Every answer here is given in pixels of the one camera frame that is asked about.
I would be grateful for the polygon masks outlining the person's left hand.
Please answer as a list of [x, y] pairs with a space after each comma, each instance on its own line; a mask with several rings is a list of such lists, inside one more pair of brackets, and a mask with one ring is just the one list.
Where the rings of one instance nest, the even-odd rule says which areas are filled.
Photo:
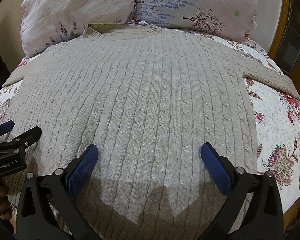
[[12, 218], [11, 203], [8, 200], [8, 186], [6, 178], [0, 178], [0, 218], [10, 221]]

